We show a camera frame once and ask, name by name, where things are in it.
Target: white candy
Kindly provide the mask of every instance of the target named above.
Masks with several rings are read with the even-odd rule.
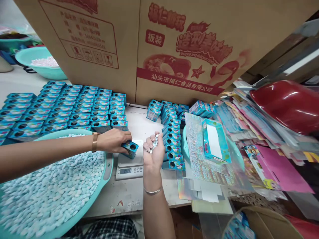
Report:
[[[154,143],[153,143],[153,147],[152,147],[151,150],[149,151],[150,154],[153,153],[154,148],[155,148],[155,147],[157,146],[157,144],[158,144],[158,137],[159,137],[159,135],[160,135],[160,134],[157,134],[157,135],[156,135],[155,141],[154,141]]]
[[[83,135],[70,134],[66,137]],[[85,205],[100,182],[104,152],[82,153],[6,182],[0,224],[12,234],[40,237]]]
[[[59,67],[56,60],[53,58],[53,56],[49,56],[47,58],[41,58],[31,61],[31,65],[34,66],[44,66],[44,67]]]

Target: hand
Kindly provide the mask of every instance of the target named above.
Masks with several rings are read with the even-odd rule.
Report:
[[[149,151],[153,147],[153,142],[155,142],[155,135],[158,136],[158,144],[153,149],[153,153],[150,154]],[[146,139],[146,142],[143,144],[143,158],[144,158],[144,171],[151,171],[153,173],[159,173],[160,168],[163,163],[165,148],[163,144],[163,134],[159,132],[155,132],[155,135],[151,135]]]
[[[114,128],[97,137],[97,150],[129,154],[125,148],[121,147],[121,144],[128,140],[132,140],[130,131],[121,131]]]

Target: plaid fabric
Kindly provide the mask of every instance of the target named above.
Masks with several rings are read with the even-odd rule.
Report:
[[[83,235],[79,225],[72,227],[62,239],[135,239],[137,232],[128,217],[106,218],[94,222]]]

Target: scale display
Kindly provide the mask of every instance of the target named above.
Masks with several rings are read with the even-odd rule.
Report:
[[[131,173],[132,172],[132,168],[129,169],[121,169],[120,170],[120,174],[126,174],[126,173]]]

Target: watch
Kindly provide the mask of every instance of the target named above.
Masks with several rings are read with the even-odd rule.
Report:
[[[92,135],[93,135],[93,143],[92,143],[92,153],[95,153],[96,152],[96,149],[97,149],[97,136],[99,135],[100,133],[98,132],[93,132]]]

